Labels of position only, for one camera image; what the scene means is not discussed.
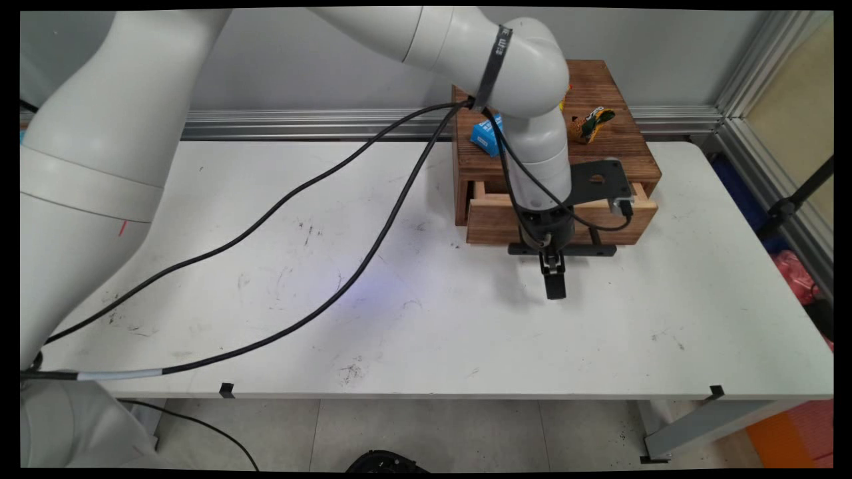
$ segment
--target black cable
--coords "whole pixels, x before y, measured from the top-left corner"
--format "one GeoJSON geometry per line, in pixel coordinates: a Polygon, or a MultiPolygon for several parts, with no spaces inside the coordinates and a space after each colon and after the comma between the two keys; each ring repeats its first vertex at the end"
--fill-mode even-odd
{"type": "Polygon", "coordinates": [[[251,457],[251,454],[249,454],[249,450],[246,449],[245,447],[243,447],[243,445],[240,444],[239,441],[232,438],[227,432],[225,432],[225,431],[223,431],[223,430],[221,430],[221,429],[219,429],[219,428],[217,428],[213,425],[207,424],[206,422],[202,421],[201,419],[196,419],[196,418],[193,418],[193,417],[190,417],[190,416],[184,416],[183,414],[173,413],[172,411],[169,411],[165,407],[154,406],[153,404],[148,404],[147,402],[136,401],[136,400],[133,400],[133,399],[119,399],[118,402],[124,402],[126,404],[136,404],[137,406],[150,407],[151,409],[156,409],[163,414],[169,414],[171,416],[175,416],[176,418],[186,419],[187,421],[193,421],[196,424],[203,425],[205,428],[212,429],[212,430],[218,432],[219,434],[225,436],[229,441],[231,441],[234,444],[236,444],[237,446],[239,446],[239,448],[242,449],[243,452],[245,453],[245,457],[249,458],[249,461],[251,461],[252,467],[254,467],[257,472],[261,471],[260,469],[258,469],[257,463],[255,462],[255,459],[251,457]]]}
{"type": "MultiPolygon", "coordinates": [[[[423,167],[423,163],[426,161],[426,158],[429,156],[429,153],[432,151],[432,147],[435,145],[435,142],[438,140],[438,136],[444,130],[444,128],[446,128],[446,124],[449,123],[450,119],[453,116],[455,116],[456,113],[458,113],[458,110],[462,109],[463,107],[470,107],[470,105],[472,105],[472,104],[473,104],[473,101],[470,100],[470,99],[468,99],[467,101],[461,101],[459,103],[452,104],[452,110],[450,110],[450,112],[444,117],[444,119],[441,120],[440,124],[438,125],[438,128],[435,129],[435,132],[432,134],[432,137],[429,138],[429,143],[427,143],[426,147],[423,149],[423,153],[421,153],[420,158],[415,163],[414,169],[412,170],[412,173],[408,176],[408,181],[406,182],[406,185],[402,188],[402,192],[400,193],[399,198],[396,200],[396,203],[394,204],[394,208],[391,210],[390,215],[388,216],[388,220],[385,222],[384,227],[382,228],[382,231],[379,232],[378,237],[376,238],[376,241],[373,243],[372,247],[370,248],[370,250],[367,252],[366,256],[364,257],[364,260],[361,261],[361,264],[358,266],[358,268],[355,270],[355,272],[352,274],[352,276],[349,277],[349,279],[346,281],[346,283],[344,283],[343,286],[341,286],[339,290],[337,290],[333,295],[331,295],[330,298],[328,298],[324,303],[322,303],[311,314],[305,316],[304,318],[299,320],[297,323],[293,324],[290,327],[287,327],[283,331],[277,332],[274,335],[269,336],[268,338],[261,339],[260,341],[254,342],[254,343],[249,344],[247,346],[244,346],[242,348],[235,349],[233,351],[228,351],[227,353],[222,353],[220,355],[211,356],[211,357],[203,359],[203,360],[193,361],[193,362],[190,362],[190,363],[187,363],[187,364],[181,364],[179,366],[164,367],[159,372],[159,374],[154,374],[154,375],[164,376],[166,374],[173,374],[175,372],[189,371],[189,370],[192,370],[192,369],[197,369],[199,367],[208,366],[210,364],[214,364],[214,363],[217,363],[217,362],[220,362],[220,361],[228,360],[228,359],[234,358],[234,357],[239,356],[239,355],[244,355],[245,353],[251,352],[255,349],[262,348],[263,346],[266,346],[267,344],[270,344],[274,341],[277,341],[277,340],[283,338],[284,336],[289,335],[290,333],[298,330],[302,326],[305,326],[311,320],[313,320],[317,316],[321,315],[326,309],[328,309],[332,304],[334,304],[334,302],[336,302],[338,299],[340,299],[340,297],[343,296],[343,294],[346,291],[348,291],[348,289],[350,287],[352,287],[354,282],[361,276],[361,274],[364,273],[364,270],[366,269],[367,265],[370,263],[373,256],[376,255],[376,252],[378,251],[379,246],[382,244],[382,241],[384,240],[385,236],[387,236],[388,231],[390,230],[390,227],[394,224],[394,220],[396,219],[396,215],[400,212],[400,208],[402,207],[403,202],[406,200],[406,196],[408,195],[408,191],[412,188],[412,185],[414,184],[414,180],[417,178],[417,174],[420,172],[420,169],[423,167]]],[[[131,374],[133,372],[127,372],[127,373],[129,374],[129,376],[126,376],[127,378],[134,377],[131,374]]],[[[21,380],[26,380],[26,379],[76,380],[77,378],[78,378],[77,372],[60,372],[60,371],[46,371],[46,372],[21,371],[20,372],[20,379],[21,380]]]]}
{"type": "Polygon", "coordinates": [[[426,108],[423,108],[422,110],[417,110],[416,112],[414,112],[410,115],[406,115],[405,117],[393,122],[390,126],[388,126],[384,130],[380,131],[378,134],[373,136],[367,143],[365,143],[362,147],[358,148],[358,151],[356,151],[355,153],[352,153],[352,155],[350,155],[344,161],[334,165],[329,170],[326,170],[325,172],[321,173],[320,175],[315,176],[314,178],[311,178],[310,180],[299,185],[296,189],[290,191],[284,198],[280,199],[278,201],[278,203],[275,204],[275,206],[270,208],[269,211],[267,211],[263,216],[261,216],[261,218],[259,220],[257,220],[253,225],[251,225],[248,229],[246,229],[240,236],[232,239],[231,241],[227,242],[225,245],[219,246],[215,250],[208,251],[208,252],[206,252],[202,255],[198,255],[196,257],[189,258],[186,261],[181,261],[180,263],[173,264],[173,265],[169,266],[168,268],[160,271],[159,273],[156,273],[154,276],[151,276],[147,280],[142,281],[137,287],[126,292],[122,297],[116,299],[112,303],[109,303],[105,308],[103,308],[100,311],[98,311],[97,313],[91,315],[89,318],[86,318],[85,320],[80,321],[76,325],[71,326],[64,331],[57,332],[56,334],[54,334],[53,336],[48,338],[48,340],[45,342],[45,344],[53,343],[57,339],[62,339],[65,336],[68,336],[69,334],[71,334],[71,333],[73,333],[73,332],[75,332],[75,331],[77,331],[77,330],[79,330],[79,329],[81,329],[81,328],[83,328],[87,325],[92,324],[93,322],[98,320],[98,318],[101,318],[106,313],[109,313],[110,311],[115,309],[118,305],[120,305],[121,303],[124,303],[125,301],[127,301],[128,299],[133,297],[137,292],[142,291],[143,289],[149,287],[154,281],[159,280],[163,276],[165,276],[169,273],[173,273],[173,272],[177,271],[178,269],[185,268],[186,266],[189,266],[190,264],[198,263],[199,261],[204,261],[205,259],[207,259],[209,257],[213,257],[213,256],[215,256],[215,255],[217,255],[221,252],[224,252],[224,251],[230,249],[232,246],[237,245],[240,241],[244,240],[249,234],[254,233],[254,231],[256,229],[258,229],[265,221],[267,221],[267,219],[269,219],[269,217],[272,216],[273,213],[278,210],[278,208],[280,208],[284,203],[286,203],[287,200],[296,196],[301,191],[303,191],[304,189],[314,185],[315,183],[319,182],[320,180],[323,180],[323,179],[327,178],[328,176],[331,176],[332,174],[334,174],[335,172],[340,170],[342,167],[349,164],[352,160],[358,158],[358,156],[361,155],[373,143],[380,140],[383,136],[387,135],[391,130],[395,129],[396,127],[400,126],[401,124],[407,122],[408,120],[410,120],[412,118],[418,117],[418,116],[420,116],[424,113],[429,113],[429,112],[433,112],[434,110],[441,110],[443,108],[449,108],[449,107],[453,107],[453,106],[456,106],[456,105],[457,105],[456,103],[444,103],[442,105],[435,105],[433,107],[426,107],[426,108]]]}
{"type": "Polygon", "coordinates": [[[432,151],[432,147],[435,145],[435,142],[438,140],[438,135],[440,135],[440,133],[444,130],[444,128],[446,127],[446,124],[450,122],[450,118],[452,118],[453,116],[456,115],[456,113],[458,113],[458,110],[461,110],[463,107],[470,107],[470,105],[472,105],[472,104],[473,104],[473,102],[470,101],[470,100],[456,103],[455,106],[453,106],[452,110],[450,110],[450,112],[446,114],[444,119],[441,120],[440,125],[438,125],[438,128],[435,129],[435,132],[432,134],[432,137],[429,138],[429,143],[426,145],[426,148],[423,149],[423,153],[421,153],[420,158],[417,160],[417,163],[414,165],[414,169],[412,170],[412,173],[408,176],[408,181],[406,182],[406,185],[402,188],[402,192],[400,193],[400,197],[396,200],[396,204],[394,204],[394,209],[391,210],[390,216],[388,216],[388,220],[384,223],[384,228],[382,228],[382,231],[379,232],[378,237],[376,238],[376,241],[373,243],[372,248],[370,248],[370,250],[367,252],[367,255],[364,257],[364,260],[358,266],[358,269],[356,269],[355,272],[352,273],[352,276],[349,277],[349,279],[346,281],[346,283],[343,284],[343,286],[341,286],[341,288],[339,290],[337,290],[337,292],[335,292],[333,295],[331,295],[331,297],[328,298],[328,300],[326,300],[325,303],[322,303],[317,309],[314,310],[314,312],[312,312],[310,315],[305,316],[304,318],[299,320],[296,324],[288,327],[287,329],[284,329],[281,332],[277,332],[277,333],[275,333],[274,335],[272,335],[268,338],[262,339],[262,340],[260,340],[256,343],[249,344],[248,346],[244,346],[244,347],[236,349],[234,351],[223,353],[221,355],[213,356],[213,357],[203,359],[203,360],[200,360],[200,361],[190,362],[188,364],[183,364],[183,365],[180,365],[180,366],[172,366],[172,367],[163,368],[163,375],[171,374],[171,373],[174,373],[174,372],[189,371],[190,369],[195,369],[197,367],[208,366],[210,364],[213,364],[213,363],[216,363],[216,362],[219,362],[219,361],[224,361],[226,359],[230,359],[230,358],[233,358],[235,356],[243,355],[245,353],[248,353],[249,351],[253,351],[255,349],[261,348],[261,347],[263,347],[263,346],[265,346],[265,345],[267,345],[267,344],[269,344],[273,341],[277,341],[277,340],[283,338],[284,336],[287,336],[291,332],[298,330],[300,327],[305,326],[311,320],[313,320],[317,316],[321,315],[323,313],[323,311],[328,309],[332,304],[334,304],[334,302],[337,301],[337,299],[339,299],[341,296],[343,296],[343,293],[345,293],[346,291],[349,290],[350,287],[352,287],[354,282],[361,276],[361,274],[364,273],[364,270],[366,269],[367,265],[370,264],[370,260],[372,260],[373,256],[378,251],[378,247],[380,245],[382,245],[382,241],[384,240],[384,237],[388,235],[388,231],[390,230],[391,225],[394,224],[394,220],[396,219],[397,213],[400,212],[400,208],[402,207],[402,203],[406,200],[406,196],[408,195],[408,190],[410,190],[412,188],[412,185],[414,184],[414,179],[417,178],[417,173],[420,172],[420,168],[423,166],[423,162],[426,161],[426,157],[429,156],[429,152],[432,151]]]}
{"type": "Polygon", "coordinates": [[[19,100],[20,100],[20,105],[21,105],[22,107],[24,107],[26,110],[29,110],[29,111],[31,111],[31,112],[33,112],[33,113],[38,113],[38,107],[36,107],[36,106],[35,106],[35,105],[33,105],[32,103],[29,103],[29,102],[27,102],[27,101],[23,101],[23,100],[22,100],[22,99],[20,99],[20,98],[19,98],[19,100]]]}
{"type": "MultiPolygon", "coordinates": [[[[499,130],[499,127],[497,125],[497,120],[494,119],[494,116],[491,115],[491,112],[488,111],[488,108],[482,108],[482,114],[485,115],[486,118],[488,118],[488,120],[491,121],[491,129],[492,130],[494,130],[495,128],[497,128],[499,130]]],[[[511,201],[512,209],[515,210],[515,214],[518,216],[518,225],[520,225],[521,228],[523,228],[524,233],[527,234],[527,237],[531,238],[533,240],[536,240],[539,243],[539,246],[547,246],[550,243],[550,240],[549,239],[547,239],[547,240],[546,239],[537,239],[535,236],[533,236],[533,234],[530,233],[529,229],[527,229],[526,222],[524,222],[523,218],[521,218],[521,213],[519,212],[520,210],[518,209],[519,208],[518,202],[515,199],[515,190],[512,189],[512,181],[509,180],[509,162],[506,161],[506,152],[503,149],[504,143],[505,143],[505,141],[500,141],[499,139],[497,140],[497,151],[500,153],[500,164],[503,166],[503,179],[504,179],[504,181],[506,181],[506,191],[509,193],[509,201],[511,201]]]]}
{"type": "Polygon", "coordinates": [[[630,225],[630,221],[633,218],[632,215],[625,216],[625,222],[623,224],[621,224],[619,226],[615,226],[615,227],[599,226],[599,225],[596,225],[592,222],[587,222],[583,218],[577,216],[571,210],[570,206],[564,205],[560,199],[558,199],[553,193],[551,193],[550,190],[547,189],[547,187],[545,187],[535,176],[533,176],[533,174],[530,172],[530,170],[528,170],[527,167],[524,166],[523,163],[521,163],[521,161],[518,159],[517,155],[515,155],[515,152],[512,151],[512,147],[509,145],[509,142],[506,141],[505,136],[503,136],[503,132],[500,131],[500,129],[497,125],[497,120],[494,119],[494,116],[491,114],[491,112],[489,112],[488,109],[486,108],[486,109],[482,110],[482,114],[485,115],[485,117],[488,118],[488,121],[491,122],[492,130],[494,130],[494,135],[497,138],[498,150],[500,151],[500,161],[503,163],[503,170],[504,170],[504,175],[505,175],[505,178],[506,178],[506,189],[509,190],[509,197],[512,199],[512,205],[516,205],[516,203],[515,203],[515,200],[514,200],[514,194],[512,193],[512,187],[509,184],[509,172],[508,172],[508,168],[507,168],[508,165],[506,164],[505,153],[503,152],[503,145],[506,146],[506,150],[509,151],[509,155],[511,155],[512,159],[515,161],[515,164],[517,164],[518,167],[521,168],[521,171],[523,171],[525,175],[529,176],[529,178],[532,180],[532,182],[535,183],[536,186],[539,187],[544,192],[544,194],[548,195],[550,197],[550,199],[552,199],[554,202],[556,202],[557,205],[561,206],[562,209],[565,210],[565,212],[569,216],[573,217],[574,220],[576,220],[578,223],[584,224],[585,226],[587,226],[589,228],[594,228],[594,229],[597,229],[599,231],[620,231],[624,228],[627,228],[630,225]]]}

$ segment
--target wooden drawer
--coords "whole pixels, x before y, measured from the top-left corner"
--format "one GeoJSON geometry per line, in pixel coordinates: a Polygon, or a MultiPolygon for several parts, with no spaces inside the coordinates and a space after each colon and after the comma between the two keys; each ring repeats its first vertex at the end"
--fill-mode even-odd
{"type": "MultiPolygon", "coordinates": [[[[635,245],[657,212],[657,204],[648,199],[642,184],[632,183],[631,186],[635,196],[633,220],[630,226],[621,231],[601,231],[601,242],[604,245],[635,245]]],[[[507,245],[521,240],[509,195],[495,193],[499,189],[498,182],[473,182],[473,198],[468,210],[468,243],[507,245]]],[[[574,211],[577,216],[601,226],[618,226],[625,220],[610,212],[605,199],[576,205],[574,211]]],[[[580,223],[575,224],[576,233],[572,243],[590,244],[589,229],[580,223]]]]}

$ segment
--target floor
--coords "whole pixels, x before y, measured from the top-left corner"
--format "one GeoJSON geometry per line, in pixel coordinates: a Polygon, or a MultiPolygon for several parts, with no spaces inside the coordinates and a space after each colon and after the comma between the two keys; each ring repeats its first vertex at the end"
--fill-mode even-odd
{"type": "MultiPolygon", "coordinates": [[[[261,470],[343,472],[362,453],[387,449],[430,472],[542,472],[759,468],[738,432],[641,465],[642,420],[633,401],[169,400],[243,443],[261,470]]],[[[695,407],[672,403],[677,416],[695,407]]],[[[163,416],[158,451],[177,468],[248,470],[230,441],[163,416]]]]}

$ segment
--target yellow object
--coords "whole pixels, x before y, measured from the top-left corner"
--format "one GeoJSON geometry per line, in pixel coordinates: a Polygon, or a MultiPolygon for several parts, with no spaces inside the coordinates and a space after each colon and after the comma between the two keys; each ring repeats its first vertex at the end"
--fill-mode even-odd
{"type": "Polygon", "coordinates": [[[615,112],[610,108],[598,107],[585,118],[571,117],[568,125],[568,138],[585,145],[592,143],[603,125],[615,118],[615,112]]]}

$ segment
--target black strap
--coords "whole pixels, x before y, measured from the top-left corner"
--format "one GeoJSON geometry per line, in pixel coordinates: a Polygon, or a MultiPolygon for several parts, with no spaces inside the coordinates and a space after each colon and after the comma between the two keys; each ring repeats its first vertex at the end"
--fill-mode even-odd
{"type": "Polygon", "coordinates": [[[494,38],[494,46],[491,48],[491,54],[488,56],[488,63],[486,63],[485,71],[482,73],[480,88],[476,92],[476,101],[470,108],[471,110],[481,112],[488,103],[488,98],[491,96],[491,90],[494,89],[494,84],[497,82],[497,75],[503,66],[503,58],[511,39],[512,29],[501,25],[497,29],[497,37],[494,38]]]}

